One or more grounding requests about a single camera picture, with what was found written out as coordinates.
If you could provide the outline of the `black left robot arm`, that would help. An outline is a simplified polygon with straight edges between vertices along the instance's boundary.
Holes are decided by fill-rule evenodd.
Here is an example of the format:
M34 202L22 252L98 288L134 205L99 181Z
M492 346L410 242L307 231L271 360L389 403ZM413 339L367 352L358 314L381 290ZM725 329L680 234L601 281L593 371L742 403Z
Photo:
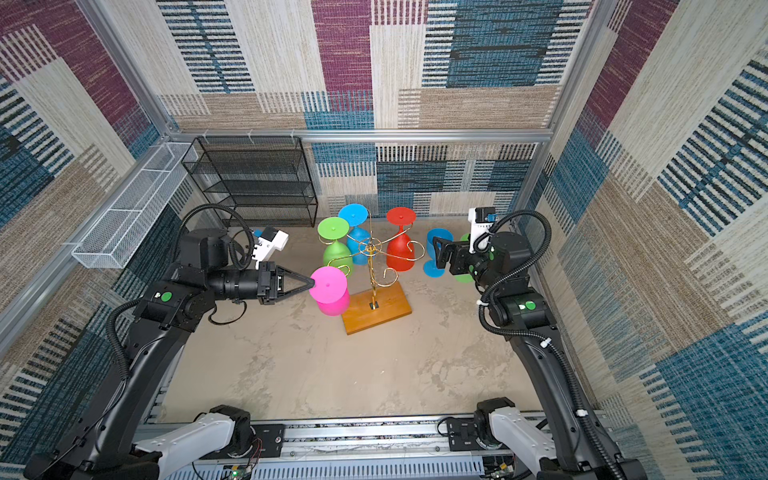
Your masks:
M227 208L248 241L225 229L180 231L160 280L106 320L113 364L87 410L50 454L28 461L27 479L164 479L211 453L243 453L250 415L229 406L175 430L167 440L136 442L143 412L203 316L221 300L272 305L314 287L312 278L269 261L241 215Z

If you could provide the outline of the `green wine glass front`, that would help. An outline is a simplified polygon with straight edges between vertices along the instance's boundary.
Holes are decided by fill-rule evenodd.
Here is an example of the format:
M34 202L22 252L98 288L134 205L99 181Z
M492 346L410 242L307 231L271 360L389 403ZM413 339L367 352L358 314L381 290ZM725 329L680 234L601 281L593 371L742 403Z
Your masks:
M468 241L469 240L469 236L470 236L469 233L464 234L461 237L461 241ZM469 283L473 283L474 282L474 280L473 280L473 278L472 278L472 276L470 274L455 275L454 279L457 282L462 283L462 284L469 284Z

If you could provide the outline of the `green wine glass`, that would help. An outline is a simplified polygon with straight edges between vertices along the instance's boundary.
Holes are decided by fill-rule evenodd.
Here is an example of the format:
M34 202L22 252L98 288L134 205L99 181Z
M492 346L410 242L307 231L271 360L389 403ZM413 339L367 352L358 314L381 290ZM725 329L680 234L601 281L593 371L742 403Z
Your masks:
M354 271L351 250L346 245L349 223L340 217L329 217L322 220L318 227L318 235L326 245L323 253L323 265L340 270L345 276Z
M469 236L470 236L469 233L464 234L461 237L461 241L468 241L469 240ZM470 274L455 275L454 279L457 282L462 283L462 284L469 284L469 283L473 283L474 282L474 280L473 280L473 278L472 278L472 276Z

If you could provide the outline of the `pink wine glass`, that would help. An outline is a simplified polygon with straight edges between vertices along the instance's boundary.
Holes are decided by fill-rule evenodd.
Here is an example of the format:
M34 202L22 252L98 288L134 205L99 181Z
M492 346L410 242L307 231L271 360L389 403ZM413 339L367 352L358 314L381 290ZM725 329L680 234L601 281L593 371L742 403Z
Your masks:
M341 316L350 305L348 281L344 272L332 266L315 270L309 290L320 311L327 316Z

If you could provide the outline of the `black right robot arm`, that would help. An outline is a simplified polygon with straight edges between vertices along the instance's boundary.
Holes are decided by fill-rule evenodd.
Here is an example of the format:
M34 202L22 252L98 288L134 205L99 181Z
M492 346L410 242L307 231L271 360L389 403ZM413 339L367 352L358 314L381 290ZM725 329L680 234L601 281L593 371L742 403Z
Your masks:
M474 207L468 220L468 240L432 239L436 266L472 278L480 294L481 327L511 346L547 422L534 426L507 398L483 401L474 414L479 445L511 450L521 477L646 478L641 462L621 452L596 415L564 351L552 309L530 284L530 268L551 243L547 218L534 210L500 216L492 207Z

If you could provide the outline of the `green wine glass back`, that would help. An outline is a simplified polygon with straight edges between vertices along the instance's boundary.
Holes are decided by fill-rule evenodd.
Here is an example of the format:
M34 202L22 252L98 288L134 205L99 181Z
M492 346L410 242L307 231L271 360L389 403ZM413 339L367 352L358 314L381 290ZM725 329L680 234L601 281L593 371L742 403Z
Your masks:
M345 276L354 271L351 250L346 245L349 223L340 217L329 217L322 220L318 227L318 235L326 245L323 253L323 265L340 270Z

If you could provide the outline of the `light blue wine glass front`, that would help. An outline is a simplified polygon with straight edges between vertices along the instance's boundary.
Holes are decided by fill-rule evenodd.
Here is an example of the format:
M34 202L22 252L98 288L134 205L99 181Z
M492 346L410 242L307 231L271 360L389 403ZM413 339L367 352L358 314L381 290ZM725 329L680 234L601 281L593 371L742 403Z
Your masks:
M430 278L440 278L445 273L444 269L439 269L436 265L437 254L434 246L435 238L441 238L448 241L454 240L453 234L444 228L434 228L427 233L426 252L428 260L423 265L423 271Z

